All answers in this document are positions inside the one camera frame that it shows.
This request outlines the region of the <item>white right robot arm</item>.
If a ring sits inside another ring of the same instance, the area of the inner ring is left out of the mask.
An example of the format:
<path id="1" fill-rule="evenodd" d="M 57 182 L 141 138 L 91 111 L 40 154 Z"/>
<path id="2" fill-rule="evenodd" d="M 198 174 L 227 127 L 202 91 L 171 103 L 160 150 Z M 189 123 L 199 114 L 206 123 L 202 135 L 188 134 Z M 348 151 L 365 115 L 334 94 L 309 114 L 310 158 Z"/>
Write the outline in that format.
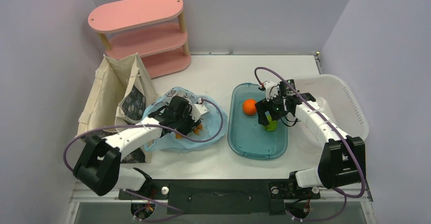
<path id="1" fill-rule="evenodd" d="M 269 125 L 291 114 L 303 123 L 322 147 L 316 167 L 292 172 L 287 184 L 290 196 L 302 197 L 307 188 L 325 187 L 349 198 L 361 197 L 365 192 L 365 146 L 360 137 L 352 137 L 341 130 L 322 111 L 309 93 L 300 93 L 291 80 L 259 84 L 265 98 L 256 102 L 258 123 Z"/>

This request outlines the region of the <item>orange mandarin fruit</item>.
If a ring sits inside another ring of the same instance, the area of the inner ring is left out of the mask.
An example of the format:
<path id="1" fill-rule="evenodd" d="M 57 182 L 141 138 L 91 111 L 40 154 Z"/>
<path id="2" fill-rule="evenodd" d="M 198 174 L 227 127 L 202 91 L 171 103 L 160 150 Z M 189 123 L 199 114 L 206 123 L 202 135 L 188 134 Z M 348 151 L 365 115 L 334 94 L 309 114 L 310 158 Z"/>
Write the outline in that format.
<path id="1" fill-rule="evenodd" d="M 257 114 L 257 109 L 255 104 L 256 104 L 256 101 L 254 99 L 245 100 L 242 104 L 243 113 L 247 116 L 253 116 Z"/>

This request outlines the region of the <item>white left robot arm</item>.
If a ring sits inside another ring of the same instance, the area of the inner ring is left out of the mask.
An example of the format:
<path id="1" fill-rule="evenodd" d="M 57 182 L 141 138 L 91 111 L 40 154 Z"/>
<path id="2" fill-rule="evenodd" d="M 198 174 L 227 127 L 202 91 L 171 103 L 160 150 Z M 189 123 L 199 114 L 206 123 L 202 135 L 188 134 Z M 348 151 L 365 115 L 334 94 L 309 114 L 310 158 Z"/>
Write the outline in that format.
<path id="1" fill-rule="evenodd" d="M 151 177 L 138 168 L 123 167 L 122 160 L 145 143 L 170 132 L 185 136 L 199 129 L 201 117 L 208 112 L 202 99 L 192 103 L 176 95 L 169 104 L 129 129 L 103 138 L 90 137 L 72 173 L 98 196 L 116 188 L 131 190 L 140 199 L 147 198 L 151 194 Z"/>

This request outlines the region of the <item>teal transparent plastic tub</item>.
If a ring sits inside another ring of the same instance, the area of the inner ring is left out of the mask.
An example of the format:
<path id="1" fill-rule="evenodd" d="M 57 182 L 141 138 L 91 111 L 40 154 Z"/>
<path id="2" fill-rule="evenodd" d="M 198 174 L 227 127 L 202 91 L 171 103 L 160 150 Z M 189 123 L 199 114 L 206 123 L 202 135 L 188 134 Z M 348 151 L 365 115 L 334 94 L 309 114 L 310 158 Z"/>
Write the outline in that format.
<path id="1" fill-rule="evenodd" d="M 240 156 L 269 160 L 282 156 L 288 146 L 288 128 L 279 122 L 274 131 L 269 132 L 258 123 L 258 115 L 246 115 L 242 105 L 248 99 L 260 101 L 265 92 L 257 84 L 242 83 L 232 92 L 228 143 L 231 149 Z"/>

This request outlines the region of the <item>white plastic basket tub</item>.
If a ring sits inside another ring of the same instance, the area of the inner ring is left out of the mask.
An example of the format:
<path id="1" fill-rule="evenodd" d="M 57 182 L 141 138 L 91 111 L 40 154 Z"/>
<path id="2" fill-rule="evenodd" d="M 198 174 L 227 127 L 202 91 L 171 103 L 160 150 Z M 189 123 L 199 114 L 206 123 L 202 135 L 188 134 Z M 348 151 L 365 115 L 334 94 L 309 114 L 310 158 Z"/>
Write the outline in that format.
<path id="1" fill-rule="evenodd" d="M 366 140 L 369 125 L 348 84 L 341 78 L 323 74 L 294 78 L 300 92 L 309 92 L 336 125 L 352 137 Z"/>

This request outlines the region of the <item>yellow-orange bumpy food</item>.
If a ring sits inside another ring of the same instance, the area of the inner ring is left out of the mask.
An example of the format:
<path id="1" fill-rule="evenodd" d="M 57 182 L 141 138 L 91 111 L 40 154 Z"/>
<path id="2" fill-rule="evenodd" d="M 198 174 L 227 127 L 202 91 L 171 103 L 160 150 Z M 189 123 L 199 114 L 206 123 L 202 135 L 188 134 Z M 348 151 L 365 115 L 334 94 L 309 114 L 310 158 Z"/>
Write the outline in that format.
<path id="1" fill-rule="evenodd" d="M 203 130 L 203 125 L 202 125 L 202 124 L 199 124 L 199 125 L 194 126 L 194 127 L 189 131 L 189 133 L 190 133 L 190 132 L 193 132 L 194 134 L 199 135 L 201 130 Z M 181 136 L 180 134 L 175 134 L 175 138 L 176 138 L 176 139 L 182 139 L 182 138 L 183 138 L 183 136 Z"/>

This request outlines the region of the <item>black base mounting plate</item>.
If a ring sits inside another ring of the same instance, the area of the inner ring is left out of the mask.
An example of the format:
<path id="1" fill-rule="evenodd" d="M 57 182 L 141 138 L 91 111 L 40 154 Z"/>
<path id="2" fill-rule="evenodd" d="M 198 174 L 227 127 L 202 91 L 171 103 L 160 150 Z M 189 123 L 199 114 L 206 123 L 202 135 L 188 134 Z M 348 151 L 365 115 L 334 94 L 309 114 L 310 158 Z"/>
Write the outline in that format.
<path id="1" fill-rule="evenodd" d="M 150 198 L 170 205 L 168 214 L 285 214 L 288 206 L 320 198 L 315 187 L 298 188 L 289 179 L 152 180 L 120 200 Z"/>

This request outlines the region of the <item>light blue plastic grocery bag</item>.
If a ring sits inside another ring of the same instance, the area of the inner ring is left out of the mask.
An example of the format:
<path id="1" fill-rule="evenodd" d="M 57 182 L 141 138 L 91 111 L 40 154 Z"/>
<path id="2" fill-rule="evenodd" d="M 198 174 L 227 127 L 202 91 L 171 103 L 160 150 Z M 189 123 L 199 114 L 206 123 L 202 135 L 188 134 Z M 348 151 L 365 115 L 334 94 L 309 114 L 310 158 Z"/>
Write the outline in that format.
<path id="1" fill-rule="evenodd" d="M 145 109 L 143 117 L 148 116 L 151 112 L 156 111 L 163 105 L 167 105 L 171 101 L 172 97 L 176 95 L 183 97 L 194 104 L 198 103 L 199 98 L 208 100 L 208 102 L 204 102 L 204 105 L 208 109 L 208 113 L 204 114 L 201 118 L 203 129 L 198 135 L 191 132 L 187 134 L 187 136 L 195 140 L 209 139 L 209 141 L 204 143 L 196 143 L 184 138 L 177 139 L 174 133 L 169 132 L 162 138 L 155 139 L 152 143 L 146 143 L 143 146 L 145 151 L 155 152 L 158 150 L 167 150 L 177 153 L 189 153 L 192 151 L 204 150 L 226 134 L 228 116 L 226 112 L 219 107 L 216 101 L 206 95 L 194 94 L 193 92 L 182 87 L 174 87 L 166 92 L 163 96 L 161 96 Z"/>

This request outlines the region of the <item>beige canvas tote bag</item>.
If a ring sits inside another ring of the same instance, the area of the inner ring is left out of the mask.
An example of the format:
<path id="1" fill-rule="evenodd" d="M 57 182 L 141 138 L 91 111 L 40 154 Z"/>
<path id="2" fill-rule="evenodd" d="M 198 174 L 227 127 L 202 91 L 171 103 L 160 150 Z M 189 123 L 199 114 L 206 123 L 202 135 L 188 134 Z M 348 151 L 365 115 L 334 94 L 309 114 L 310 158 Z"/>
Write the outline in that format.
<path id="1" fill-rule="evenodd" d="M 105 55 L 78 120 L 80 141 L 115 135 L 124 125 L 139 123 L 159 97 L 138 54 L 120 60 Z"/>

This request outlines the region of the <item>green round fruit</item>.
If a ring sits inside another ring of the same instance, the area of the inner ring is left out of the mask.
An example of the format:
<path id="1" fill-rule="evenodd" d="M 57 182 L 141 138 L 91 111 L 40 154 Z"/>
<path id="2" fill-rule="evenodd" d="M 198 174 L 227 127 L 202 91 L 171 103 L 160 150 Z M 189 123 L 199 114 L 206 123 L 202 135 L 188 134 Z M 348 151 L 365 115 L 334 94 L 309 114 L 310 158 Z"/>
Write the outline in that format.
<path id="1" fill-rule="evenodd" d="M 273 120 L 270 115 L 266 116 L 268 120 L 268 125 L 263 125 L 263 128 L 267 132 L 274 132 L 278 126 L 278 122 L 276 120 Z"/>

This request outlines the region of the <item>pink three-tier shelf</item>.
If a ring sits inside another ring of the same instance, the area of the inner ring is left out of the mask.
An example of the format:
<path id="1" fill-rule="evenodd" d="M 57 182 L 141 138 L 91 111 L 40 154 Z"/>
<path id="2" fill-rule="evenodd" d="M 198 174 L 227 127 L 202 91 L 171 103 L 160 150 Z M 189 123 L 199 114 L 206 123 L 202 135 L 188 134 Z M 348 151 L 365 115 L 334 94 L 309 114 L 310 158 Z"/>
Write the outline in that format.
<path id="1" fill-rule="evenodd" d="M 103 4 L 91 11 L 88 24 L 109 57 L 138 54 L 152 78 L 183 71 L 191 64 L 183 0 Z"/>

